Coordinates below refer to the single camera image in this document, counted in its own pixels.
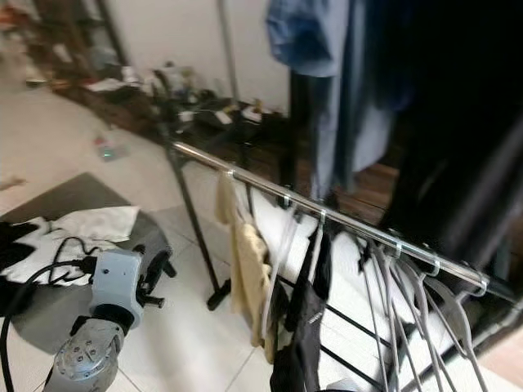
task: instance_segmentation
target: gray plastic hanger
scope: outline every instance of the gray plastic hanger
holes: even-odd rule
[[[395,374],[395,383],[397,385],[400,384],[399,382],[399,375],[400,375],[400,361],[398,359],[398,345],[396,341],[396,315],[395,312],[392,309],[392,296],[391,296],[391,285],[392,285],[392,276],[391,276],[391,262],[388,258],[383,255],[382,249],[380,249],[376,243],[370,239],[369,244],[372,250],[372,254],[376,258],[376,261],[378,263],[378,267],[382,273],[383,276],[383,282],[385,285],[385,301],[387,303],[387,313],[388,313],[388,322],[389,322],[389,328],[391,330],[391,347],[392,347],[392,366],[394,366],[394,374]]]
[[[420,322],[420,328],[423,332],[423,338],[427,342],[428,351],[431,356],[432,366],[434,367],[434,376],[436,377],[438,390],[442,392],[443,382],[441,381],[440,361],[438,360],[438,355],[434,347],[434,344],[432,343],[431,333],[428,327],[428,304],[427,298],[425,296],[425,290],[423,288],[423,280],[428,274],[422,273],[418,269],[418,267],[414,263],[412,263],[412,261],[410,261],[408,258],[401,263],[401,267],[402,270],[405,272],[405,276],[409,279],[414,288],[414,295],[416,296],[420,310],[418,321]],[[432,271],[432,273],[430,273],[430,275],[437,276],[440,272],[439,263],[436,262],[434,267],[435,268]]]
[[[420,319],[420,315],[418,313],[418,311],[416,310],[415,306],[414,306],[414,303],[412,302],[411,298],[407,295],[407,292],[405,290],[405,284],[403,283],[403,280],[397,270],[397,266],[396,265],[392,265],[392,268],[391,268],[391,274],[392,274],[392,278],[396,281],[396,284],[398,285],[400,291],[401,291],[401,294],[403,295],[403,297],[405,298],[405,300],[407,301],[407,305],[409,306],[410,308],[410,311],[412,312],[413,314],[413,318],[414,318],[414,324],[416,325],[416,327],[418,328],[419,330],[419,334],[420,334],[420,337],[427,341],[427,339],[425,338],[425,332],[424,332],[424,327],[422,326],[422,321]],[[407,354],[407,356],[409,355],[409,348],[408,346],[406,347],[402,347],[400,348],[400,352],[403,354],[402,350],[405,351],[405,353]],[[450,378],[450,374],[449,372],[447,371],[447,368],[445,366],[445,362],[443,361],[443,359],[441,358],[441,355],[440,353],[437,351],[437,350],[434,350],[434,354],[436,356],[436,360],[438,361],[438,364],[440,366],[440,369],[441,371],[443,372],[443,374],[445,375],[445,378],[447,380],[447,382],[449,383],[449,386],[450,386],[450,389],[453,391],[453,392],[458,392],[456,390],[456,386],[454,385],[454,382],[452,381],[452,378]],[[421,381],[419,380],[419,375],[417,373],[417,371],[415,370],[414,366],[413,366],[413,363],[411,362],[410,363],[410,367],[413,371],[413,375],[414,375],[414,380],[412,380],[409,384],[407,384],[403,391],[406,391],[406,390],[412,390],[414,387],[417,387],[418,390],[420,390],[420,387],[421,387]]]
[[[401,340],[403,341],[403,344],[404,344],[400,347],[400,352],[398,353],[398,359],[403,354],[401,351],[404,350],[405,355],[407,356],[407,359],[409,360],[410,369],[412,370],[412,374],[414,376],[414,382],[416,383],[416,386],[418,387],[418,391],[423,392],[422,382],[419,379],[418,371],[416,370],[416,367],[414,366],[414,360],[412,358],[412,354],[410,353],[409,339],[407,338],[407,335],[405,334],[405,329],[403,328],[403,324],[401,323],[401,321],[398,317],[398,311],[396,310],[396,307],[394,306],[394,302],[392,303],[392,309],[394,310],[397,327],[398,327],[398,330],[400,331]],[[398,390],[398,389],[399,389],[399,385],[395,385],[395,387],[393,388],[393,390]]]
[[[376,339],[376,346],[378,348],[379,366],[382,371],[383,387],[385,388],[385,392],[389,392],[389,385],[387,383],[387,370],[385,369],[385,361],[383,360],[382,345],[381,345],[381,342],[379,341],[378,325],[376,323],[376,315],[374,313],[373,298],[370,295],[369,277],[367,276],[367,271],[365,271],[365,268],[362,268],[361,270],[363,271],[363,276],[365,278],[365,288],[367,290],[367,297],[369,298],[370,313],[373,318],[374,338]]]
[[[465,309],[461,304],[463,294],[458,297],[454,296],[454,294],[448,287],[446,287],[439,280],[433,278],[425,279],[425,283],[428,287],[437,292],[437,294],[443,299],[443,301],[445,301],[445,305],[447,305],[450,308],[451,314],[456,316],[456,323],[454,323],[454,329],[448,323],[444,323],[445,327],[448,328],[451,337],[452,335],[454,335],[453,340],[455,344],[458,344],[458,341],[461,341],[463,343],[463,348],[458,344],[458,352],[462,354],[464,358],[467,358],[471,362],[472,367],[474,368],[474,373],[476,374],[476,377],[480,382],[481,390],[483,392],[488,392],[487,385],[485,383],[483,375],[481,374],[481,370],[477,363],[477,358],[474,354],[474,349],[472,347],[471,326],[468,322]]]

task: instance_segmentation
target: white wall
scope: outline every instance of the white wall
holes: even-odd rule
[[[231,32],[243,100],[260,98],[271,107],[288,105],[288,69],[269,51],[268,0],[228,0]],[[130,61],[141,72],[166,60],[191,65],[203,87],[228,93],[216,0],[110,0],[110,9]]]

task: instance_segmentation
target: clothes rack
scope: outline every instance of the clothes rack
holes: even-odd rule
[[[226,68],[232,93],[231,102],[237,105],[237,107],[239,107],[239,89],[235,72],[234,52],[232,48],[232,42],[230,39],[230,27],[226,14],[225,1],[226,0],[217,0],[218,15],[221,26],[221,38],[224,47],[224,52],[226,54]],[[349,216],[345,216],[340,212],[336,212],[332,209],[327,208],[326,206],[323,206],[314,201],[311,201],[308,198],[296,194],[290,191],[288,188],[284,188],[282,186],[273,184],[270,181],[265,180],[259,176],[255,176],[248,170],[245,170],[246,168],[248,168],[248,140],[245,135],[242,114],[239,111],[239,109],[232,114],[232,118],[234,124],[232,130],[228,132],[223,132],[220,135],[212,138],[208,143],[205,144],[205,151],[196,149],[181,142],[172,142],[167,125],[163,123],[159,124],[159,131],[164,141],[166,155],[168,157],[169,162],[171,163],[172,169],[177,178],[177,182],[180,186],[181,194],[186,205],[190,222],[194,229],[196,240],[202,252],[202,257],[207,266],[209,278],[212,283],[213,294],[207,302],[208,308],[210,310],[215,310],[219,306],[221,301],[225,298],[225,296],[230,293],[230,279],[227,279],[221,286],[217,280],[216,272],[214,270],[214,267],[212,266],[210,253],[208,251],[207,244],[203,237],[203,232],[201,230],[201,226],[199,224],[196,211],[194,209],[194,204],[192,203],[186,180],[183,175],[182,168],[183,165],[187,162],[186,158],[188,158],[189,160],[195,160],[215,170],[229,172],[233,178],[245,183],[246,189],[248,191],[248,207],[251,213],[253,212],[253,205],[250,189],[251,187],[253,187],[267,194],[284,198],[285,200],[296,203],[304,212],[321,214],[322,216],[325,216],[327,219],[330,219],[331,221],[335,221],[339,224],[345,225],[347,228],[353,230],[357,234],[361,235],[363,238],[369,240],[376,240],[377,242],[387,247],[395,248],[396,252],[412,256],[417,260],[424,261],[425,263],[432,265],[437,270],[443,270],[449,274],[452,274],[453,276],[460,278],[462,281],[468,282],[472,284],[474,287],[476,287],[477,295],[482,295],[486,292],[489,292],[511,303],[515,302],[515,297],[510,289],[508,289],[503,283],[499,282],[494,278],[489,277],[486,274],[476,271],[464,264],[457,264],[444,257],[438,256],[430,249],[418,247],[416,245],[413,245],[412,243],[408,243],[406,241],[401,240],[400,238],[397,238],[393,234],[383,232],[370,225],[366,225],[365,223],[359,220],[350,218]],[[243,168],[226,163],[225,161],[222,161],[219,158],[216,158],[213,155],[206,152],[212,150],[219,144],[228,140],[235,140],[239,142],[239,164]],[[280,278],[280,280],[282,280],[284,283],[290,286],[293,285],[291,282],[285,281],[282,278]],[[360,329],[363,333],[369,336],[373,336],[376,339],[378,346],[382,345],[386,349],[391,348],[391,343],[386,340],[383,340],[378,335],[377,331],[370,331],[368,328],[357,323],[355,320],[352,320],[343,312],[333,308],[330,305],[327,305],[327,310],[333,312],[339,318]],[[329,357],[340,363],[342,366],[351,370],[352,372],[360,376],[362,379],[366,380],[370,385],[373,386],[373,388],[375,388],[375,390],[388,390],[386,386],[384,388],[383,385],[380,384],[378,381],[374,380],[372,377],[368,376],[352,364],[348,363],[345,359],[341,358],[331,349],[325,346],[321,346],[321,349]],[[442,357],[445,360],[447,358],[452,358],[453,355],[454,352],[452,350],[447,350],[447,352],[445,352],[442,355]],[[432,367],[424,369],[421,375],[422,379],[429,377],[432,372],[434,372],[434,369]]]
[[[403,253],[414,257],[417,260],[424,261],[429,265],[439,268],[460,278],[463,281],[473,284],[481,292],[490,292],[507,301],[514,302],[514,296],[510,289],[505,287],[501,282],[495,278],[476,271],[468,266],[457,264],[442,256],[438,256],[430,249],[418,247],[412,243],[408,243],[400,238],[397,238],[389,233],[381,231],[371,225],[367,225],[355,218],[343,215],[326,206],[318,204],[300,194],[297,194],[282,186],[271,183],[260,176],[252,174],[250,171],[244,170],[230,163],[227,163],[219,158],[205,153],[202,150],[195,149],[185,143],[175,142],[172,147],[179,153],[190,157],[205,166],[212,167],[219,171],[229,172],[236,180],[243,183],[250,184],[254,188],[262,192],[287,198],[292,203],[296,203],[301,209],[306,212],[315,214],[324,213],[327,219],[345,225],[354,231],[362,234],[364,237],[374,239],[388,247],[400,249]]]
[[[377,242],[389,248],[396,249],[396,252],[404,253],[417,260],[424,261],[425,263],[428,263],[429,265],[434,267],[435,270],[446,271],[447,273],[452,274],[453,276],[472,284],[477,289],[474,295],[480,296],[488,292],[511,303],[515,302],[515,296],[512,293],[512,291],[508,287],[506,287],[502,282],[499,282],[495,278],[491,278],[490,276],[476,271],[468,267],[467,265],[458,264],[451,260],[448,260],[447,258],[439,256],[432,252],[430,249],[419,247],[412,243],[408,243],[400,238],[395,237],[392,234],[376,229],[375,227],[367,225],[359,220],[343,215],[340,212],[336,212],[330,208],[327,208],[326,206],[323,206],[317,202],[305,198],[300,194],[296,194],[287,188],[276,185],[268,180],[265,180],[264,178],[261,178],[260,176],[256,176],[241,167],[237,167],[233,164],[227,163],[200,149],[196,149],[182,142],[173,142],[170,146],[168,146],[168,152],[175,174],[177,175],[177,179],[181,187],[182,197],[186,203],[191,223],[196,233],[198,244],[202,249],[203,258],[208,267],[209,275],[214,288],[214,293],[208,300],[208,308],[210,310],[216,309],[216,307],[220,304],[223,298],[230,292],[230,280],[227,279],[222,286],[219,286],[219,283],[217,282],[216,274],[212,266],[207,245],[199,227],[198,219],[196,217],[194,206],[192,204],[189,191],[187,189],[185,178],[183,176],[181,167],[178,164],[180,155],[188,159],[195,160],[196,162],[202,163],[204,166],[210,167],[212,169],[227,172],[234,179],[239,180],[245,183],[246,185],[250,185],[253,188],[258,189],[266,194],[279,196],[281,198],[284,198],[285,200],[290,201],[291,203],[296,203],[298,207],[304,212],[325,216],[327,219],[340,223],[346,226],[348,229],[351,229],[353,232],[358,233],[362,238],[376,240]],[[280,280],[283,280],[284,283],[287,283],[292,286],[292,283],[290,283],[289,281],[285,281],[282,278],[280,278]],[[358,324],[356,321],[350,319],[348,316],[344,315],[342,312],[336,310],[332,306],[328,305],[327,309],[332,311],[338,317],[342,318],[348,323],[351,323],[353,326],[357,327],[365,334],[376,337],[377,341],[381,345],[384,345],[387,349],[391,348],[391,343],[388,341],[384,341],[380,336],[377,335],[377,333],[372,332],[368,328]],[[372,377],[364,374],[361,370],[357,369],[356,367],[342,359],[339,355],[334,353],[329,348],[322,346],[321,349],[328,356],[339,362],[342,366],[348,368],[349,370],[366,380],[376,390],[384,390],[382,386],[379,384],[379,382],[375,381]],[[442,358],[444,360],[451,359],[454,357],[453,353],[454,352],[451,348],[442,355]],[[427,379],[432,372],[434,372],[432,367],[424,369],[424,371],[422,372],[422,379]]]

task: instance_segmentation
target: paper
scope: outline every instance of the paper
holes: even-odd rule
[[[178,117],[180,118],[180,120],[181,120],[183,123],[188,123],[189,121],[193,121],[194,112],[191,112],[191,111],[189,111],[189,110],[186,110],[186,111],[180,112],[180,113],[178,114]]]
[[[255,123],[261,123],[262,122],[262,114],[256,113],[254,106],[248,106],[242,111],[242,115],[247,119],[254,121]]]
[[[62,60],[65,63],[72,63],[73,58],[71,57],[69,51],[67,50],[67,47],[63,43],[57,43],[56,45],[53,45],[52,51],[55,52],[55,55],[58,56],[60,60]]]
[[[218,120],[220,120],[220,122],[223,125],[232,124],[232,120],[230,119],[230,117],[226,113],[224,113],[222,110],[216,112],[215,115],[216,115],[216,117],[218,117]]]
[[[99,91],[114,91],[118,90],[120,87],[125,86],[126,84],[124,82],[120,82],[119,80],[108,78],[104,80],[100,80],[99,82],[88,84],[86,85],[86,88],[88,88],[91,91],[99,92]]]

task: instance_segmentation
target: white cloth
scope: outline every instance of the white cloth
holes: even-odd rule
[[[77,237],[120,243],[129,239],[139,210],[125,206],[75,211],[55,220],[52,228],[64,229]]]
[[[347,390],[350,392],[358,392],[358,385],[350,378],[345,378],[327,387],[329,390]]]
[[[131,233],[138,207],[101,208],[100,210],[72,212],[56,222],[48,222],[42,217],[29,220],[29,223],[38,228],[16,240],[16,243],[29,245],[35,250],[24,260],[0,271],[0,275],[5,276],[11,282],[24,283],[36,271],[53,262],[58,248],[68,237],[81,238],[88,252],[94,247],[100,248],[101,251],[115,248],[116,245],[113,242],[125,241],[125,238],[128,238]],[[92,255],[96,256],[99,253],[100,251],[94,251]],[[70,239],[63,247],[58,261],[81,260],[85,256],[82,244],[78,240]],[[49,274],[46,272],[40,275],[35,282],[48,284]],[[65,274],[68,275],[68,281],[59,281],[55,284],[81,286],[87,284],[90,277],[79,267],[63,266],[53,270],[52,278],[59,278]]]

